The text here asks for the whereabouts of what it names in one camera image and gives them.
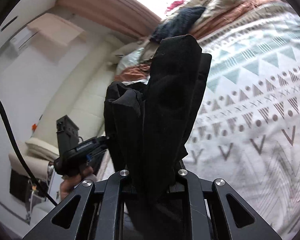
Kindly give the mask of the person left hand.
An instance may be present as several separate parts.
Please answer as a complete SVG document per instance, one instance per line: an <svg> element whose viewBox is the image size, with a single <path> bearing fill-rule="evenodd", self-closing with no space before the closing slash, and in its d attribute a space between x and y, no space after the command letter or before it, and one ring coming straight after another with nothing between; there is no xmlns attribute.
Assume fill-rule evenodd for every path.
<svg viewBox="0 0 300 240"><path fill-rule="evenodd" d="M81 181L93 175L93 168L87 166L81 174L65 178L59 188L60 199L64 200Z"/></svg>

